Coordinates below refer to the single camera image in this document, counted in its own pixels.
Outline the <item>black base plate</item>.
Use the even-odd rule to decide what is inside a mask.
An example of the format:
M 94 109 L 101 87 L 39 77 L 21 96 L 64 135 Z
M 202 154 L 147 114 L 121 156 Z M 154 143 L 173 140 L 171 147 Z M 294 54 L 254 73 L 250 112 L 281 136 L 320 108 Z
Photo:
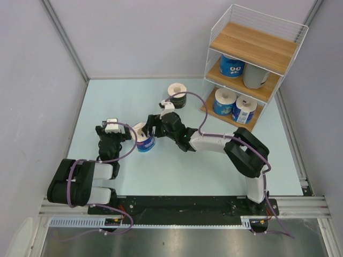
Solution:
M 88 213 L 107 216 L 106 225 L 185 227 L 242 225 L 246 216 L 262 232 L 279 208 L 276 199 L 254 203 L 245 196 L 114 196 Z

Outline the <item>aluminium rail frame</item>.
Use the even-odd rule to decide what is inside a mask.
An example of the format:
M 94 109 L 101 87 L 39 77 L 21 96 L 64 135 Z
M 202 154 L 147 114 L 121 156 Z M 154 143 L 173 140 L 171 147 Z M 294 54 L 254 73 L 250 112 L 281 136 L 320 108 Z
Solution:
M 273 196 L 276 199 L 281 218 L 330 218 L 331 213 L 323 196 Z M 79 217 L 86 216 L 86 207 L 70 208 L 59 203 L 44 200 L 39 216 Z

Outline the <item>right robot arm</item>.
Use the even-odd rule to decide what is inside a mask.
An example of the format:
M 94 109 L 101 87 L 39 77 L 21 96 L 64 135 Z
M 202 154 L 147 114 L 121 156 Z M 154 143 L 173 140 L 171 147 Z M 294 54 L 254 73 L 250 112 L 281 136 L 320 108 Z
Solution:
M 171 112 L 163 116 L 149 115 L 138 134 L 168 137 L 184 152 L 206 150 L 226 154 L 245 177 L 248 211 L 259 215 L 266 209 L 269 201 L 266 200 L 265 174 L 271 170 L 267 160 L 270 151 L 249 130 L 240 127 L 232 135 L 203 133 L 200 129 L 186 127 L 180 116 Z

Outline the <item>grey paper roll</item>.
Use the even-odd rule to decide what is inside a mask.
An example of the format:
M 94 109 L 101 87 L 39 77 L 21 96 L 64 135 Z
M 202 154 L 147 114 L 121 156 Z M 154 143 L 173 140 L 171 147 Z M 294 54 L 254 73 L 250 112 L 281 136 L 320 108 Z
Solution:
M 246 64 L 243 71 L 243 83 L 247 88 L 259 89 L 264 86 L 269 75 L 270 71 Z

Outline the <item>blue monster paper roll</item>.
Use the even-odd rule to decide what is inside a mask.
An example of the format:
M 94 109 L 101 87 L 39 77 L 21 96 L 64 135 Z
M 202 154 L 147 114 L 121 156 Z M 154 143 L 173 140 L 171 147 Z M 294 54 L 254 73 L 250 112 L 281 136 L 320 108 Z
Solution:
M 222 54 L 220 58 L 220 73 L 229 78 L 237 78 L 242 75 L 245 62 Z

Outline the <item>black wrapped paper roll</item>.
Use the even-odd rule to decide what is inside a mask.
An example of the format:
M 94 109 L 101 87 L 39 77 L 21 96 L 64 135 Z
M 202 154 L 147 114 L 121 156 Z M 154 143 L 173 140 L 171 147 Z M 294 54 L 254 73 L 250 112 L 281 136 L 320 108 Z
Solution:
M 168 95 L 170 102 L 174 105 L 175 109 L 182 109 L 187 103 L 187 95 L 185 92 L 187 88 L 181 83 L 173 83 L 169 85 Z

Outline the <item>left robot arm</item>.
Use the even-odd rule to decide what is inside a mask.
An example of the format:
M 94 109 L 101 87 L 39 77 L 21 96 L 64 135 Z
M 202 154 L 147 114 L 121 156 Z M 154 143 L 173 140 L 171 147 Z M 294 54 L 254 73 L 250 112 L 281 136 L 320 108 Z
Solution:
M 93 185 L 96 180 L 112 180 L 119 173 L 119 160 L 122 143 L 135 139 L 136 135 L 129 125 L 117 119 L 108 119 L 96 126 L 99 136 L 99 153 L 96 160 L 74 160 L 64 158 L 48 187 L 47 200 L 70 207 L 99 205 L 107 214 L 118 209 L 116 191 L 111 188 Z

